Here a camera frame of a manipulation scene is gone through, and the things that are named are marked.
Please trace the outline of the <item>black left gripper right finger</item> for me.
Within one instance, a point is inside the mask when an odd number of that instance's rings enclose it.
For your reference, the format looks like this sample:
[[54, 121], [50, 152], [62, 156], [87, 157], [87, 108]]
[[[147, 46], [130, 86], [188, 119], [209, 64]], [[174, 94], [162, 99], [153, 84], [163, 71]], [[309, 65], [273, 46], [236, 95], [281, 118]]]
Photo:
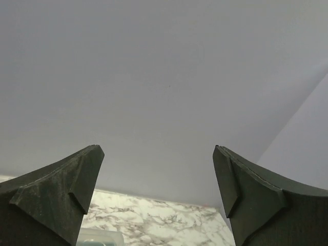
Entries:
[[327, 245], [327, 190], [216, 145], [213, 164], [236, 245]]

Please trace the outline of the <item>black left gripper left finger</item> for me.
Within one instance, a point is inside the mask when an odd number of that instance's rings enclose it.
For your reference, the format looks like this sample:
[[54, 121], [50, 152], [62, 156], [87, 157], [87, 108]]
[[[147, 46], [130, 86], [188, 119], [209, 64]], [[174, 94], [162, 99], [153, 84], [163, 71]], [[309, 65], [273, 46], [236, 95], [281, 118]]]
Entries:
[[1, 182], [1, 245], [76, 245], [104, 156], [90, 145]]

